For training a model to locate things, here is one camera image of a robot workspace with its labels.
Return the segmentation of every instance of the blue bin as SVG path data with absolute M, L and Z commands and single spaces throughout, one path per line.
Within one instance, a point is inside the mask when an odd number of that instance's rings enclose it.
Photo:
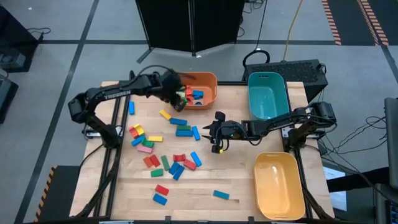
M 290 112 L 285 80 L 278 73 L 252 73 L 248 88 L 251 119 L 271 119 Z

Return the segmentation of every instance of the yellow bin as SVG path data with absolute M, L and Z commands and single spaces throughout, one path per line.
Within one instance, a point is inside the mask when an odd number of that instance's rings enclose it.
M 256 157 L 254 181 L 257 206 L 271 220 L 297 220 L 305 213 L 299 168 L 286 152 L 263 152 Z

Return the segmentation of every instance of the orange bin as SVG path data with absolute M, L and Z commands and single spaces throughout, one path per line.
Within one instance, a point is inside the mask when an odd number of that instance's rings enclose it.
M 184 85 L 190 85 L 192 90 L 203 91 L 202 105 L 186 105 L 186 110 L 203 110 L 209 109 L 213 106 L 217 97 L 217 77 L 211 72 L 182 72 L 195 79 L 181 76 L 181 81 Z
M 257 206 L 271 220 L 298 220 L 305 213 L 299 168 L 286 152 L 263 152 L 256 157 L 254 183 Z

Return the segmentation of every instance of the plastic bin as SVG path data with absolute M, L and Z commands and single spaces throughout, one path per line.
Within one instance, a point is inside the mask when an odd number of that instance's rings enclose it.
M 182 72 L 193 75 L 195 79 L 181 77 L 184 85 L 190 85 L 192 90 L 203 91 L 202 105 L 186 105 L 185 110 L 203 110 L 213 106 L 217 97 L 217 77 L 211 72 Z
M 257 207 L 271 220 L 298 220 L 305 213 L 299 168 L 286 152 L 263 152 L 256 157 L 254 183 Z
M 248 88 L 252 119 L 271 119 L 290 111 L 286 83 L 278 73 L 252 73 Z

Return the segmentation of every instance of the yellow cable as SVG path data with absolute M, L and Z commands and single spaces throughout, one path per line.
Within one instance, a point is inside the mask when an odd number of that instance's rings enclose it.
M 283 60 L 285 60 L 285 57 L 286 57 L 286 52 L 287 52 L 287 46 L 289 44 L 290 33 L 292 31 L 294 22 L 296 21 L 297 14 L 299 14 L 299 11 L 300 11 L 300 8 L 301 8 L 302 4 L 303 4 L 303 0 L 300 0 L 300 4 L 298 5 L 297 11 L 296 11 L 296 15 L 294 15 L 294 19 L 293 19 L 292 25 L 290 25 L 289 34 L 287 34 L 287 40 L 286 40 L 285 53 L 284 53 L 284 59 Z

